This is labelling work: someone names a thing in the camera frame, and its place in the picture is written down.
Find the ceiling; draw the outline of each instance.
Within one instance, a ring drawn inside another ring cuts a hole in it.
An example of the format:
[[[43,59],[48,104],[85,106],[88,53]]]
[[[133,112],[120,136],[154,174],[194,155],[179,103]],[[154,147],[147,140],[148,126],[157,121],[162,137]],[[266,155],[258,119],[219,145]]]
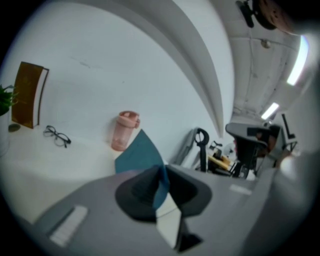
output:
[[[253,17],[247,27],[236,0],[211,0],[227,31],[234,62],[235,95],[233,115],[262,121],[261,115],[276,102],[286,110],[299,97],[305,84],[302,74],[295,86],[286,83],[295,64],[300,36],[278,29],[267,30]],[[270,41],[270,48],[261,39]]]

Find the desk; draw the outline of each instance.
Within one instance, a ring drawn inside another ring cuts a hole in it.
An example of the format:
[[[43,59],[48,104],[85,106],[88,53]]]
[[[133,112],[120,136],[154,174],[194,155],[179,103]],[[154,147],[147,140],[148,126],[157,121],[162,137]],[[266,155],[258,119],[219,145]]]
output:
[[[10,133],[9,150],[0,158],[3,195],[11,210],[30,223],[82,185],[114,175],[122,153],[106,142],[72,136],[68,148],[58,147],[53,137],[43,136],[44,129],[21,126]]]

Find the ceiling light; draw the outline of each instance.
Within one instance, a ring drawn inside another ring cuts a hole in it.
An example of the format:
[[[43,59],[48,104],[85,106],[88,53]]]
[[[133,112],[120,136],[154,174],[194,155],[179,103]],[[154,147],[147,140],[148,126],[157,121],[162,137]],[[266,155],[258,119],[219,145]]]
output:
[[[307,60],[309,51],[309,44],[307,39],[302,35],[300,38],[300,49],[298,56],[296,58],[295,64],[293,66],[293,69],[291,71],[291,74],[289,75],[288,80],[286,81],[289,85],[294,86],[296,82],[298,81],[298,78],[304,69],[304,65]]]
[[[261,116],[263,120],[266,120],[268,117],[270,117],[277,109],[279,108],[279,105],[277,103],[272,103],[272,105],[264,112],[264,114]]]

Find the potted plant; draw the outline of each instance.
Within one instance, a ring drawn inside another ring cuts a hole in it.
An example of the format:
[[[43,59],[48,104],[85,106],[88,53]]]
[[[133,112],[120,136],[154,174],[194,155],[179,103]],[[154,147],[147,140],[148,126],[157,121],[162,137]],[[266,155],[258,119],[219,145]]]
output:
[[[9,149],[9,109],[14,104],[13,92],[7,92],[7,89],[13,89],[13,85],[3,88],[0,84],[0,157]]]

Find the green plant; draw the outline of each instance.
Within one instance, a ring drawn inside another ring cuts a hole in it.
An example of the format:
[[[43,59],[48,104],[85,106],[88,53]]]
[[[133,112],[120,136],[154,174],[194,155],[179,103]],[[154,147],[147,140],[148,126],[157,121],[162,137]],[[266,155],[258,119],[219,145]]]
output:
[[[13,99],[16,96],[13,92],[7,92],[7,89],[13,89],[13,85],[9,85],[6,88],[0,84],[0,116],[4,115],[9,111],[9,108],[14,105]]]

